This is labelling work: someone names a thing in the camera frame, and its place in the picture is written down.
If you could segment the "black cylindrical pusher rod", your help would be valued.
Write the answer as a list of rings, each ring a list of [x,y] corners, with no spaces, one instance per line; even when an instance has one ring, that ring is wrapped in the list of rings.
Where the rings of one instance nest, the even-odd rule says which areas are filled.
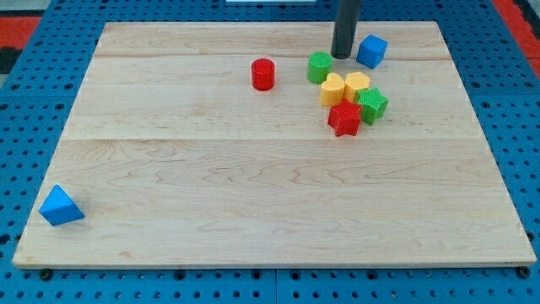
[[[336,59],[345,59],[351,54],[361,6],[362,0],[338,2],[331,45],[331,55]]]

